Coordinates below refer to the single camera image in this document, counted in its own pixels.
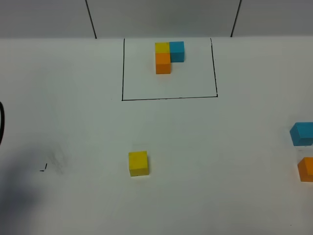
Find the template orange cube block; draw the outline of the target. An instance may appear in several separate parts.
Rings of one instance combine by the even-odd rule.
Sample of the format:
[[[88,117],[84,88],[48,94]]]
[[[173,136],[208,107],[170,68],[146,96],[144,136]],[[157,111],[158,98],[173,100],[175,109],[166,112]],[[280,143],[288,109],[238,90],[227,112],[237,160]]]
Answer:
[[[156,74],[170,74],[171,73],[170,53],[156,53],[155,65],[156,65]]]

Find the loose blue cube block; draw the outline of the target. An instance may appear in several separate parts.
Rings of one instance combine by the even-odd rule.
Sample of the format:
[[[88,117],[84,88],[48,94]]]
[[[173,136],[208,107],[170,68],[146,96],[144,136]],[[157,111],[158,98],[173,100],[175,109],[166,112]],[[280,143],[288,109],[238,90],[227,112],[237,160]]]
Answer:
[[[290,129],[294,146],[311,146],[313,144],[313,123],[296,122]]]

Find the template blue cube block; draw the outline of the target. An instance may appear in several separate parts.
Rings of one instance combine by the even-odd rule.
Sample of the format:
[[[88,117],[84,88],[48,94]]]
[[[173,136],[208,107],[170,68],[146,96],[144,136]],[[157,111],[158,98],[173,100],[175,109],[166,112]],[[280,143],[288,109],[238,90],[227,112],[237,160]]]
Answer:
[[[170,59],[171,63],[184,62],[185,59],[185,49],[184,42],[170,42]]]

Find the template yellow cube block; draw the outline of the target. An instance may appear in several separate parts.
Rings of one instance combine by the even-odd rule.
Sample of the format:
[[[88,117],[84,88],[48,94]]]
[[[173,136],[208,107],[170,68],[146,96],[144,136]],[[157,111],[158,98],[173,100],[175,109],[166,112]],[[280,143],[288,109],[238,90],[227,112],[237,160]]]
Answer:
[[[155,43],[155,53],[170,53],[170,43],[169,42]]]

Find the loose yellow cube block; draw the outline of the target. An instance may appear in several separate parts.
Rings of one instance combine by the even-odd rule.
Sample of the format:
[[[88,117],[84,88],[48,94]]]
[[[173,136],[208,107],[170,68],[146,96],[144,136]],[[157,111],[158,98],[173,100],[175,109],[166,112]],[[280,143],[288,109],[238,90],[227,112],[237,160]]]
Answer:
[[[129,172],[131,177],[149,175],[147,151],[129,153]]]

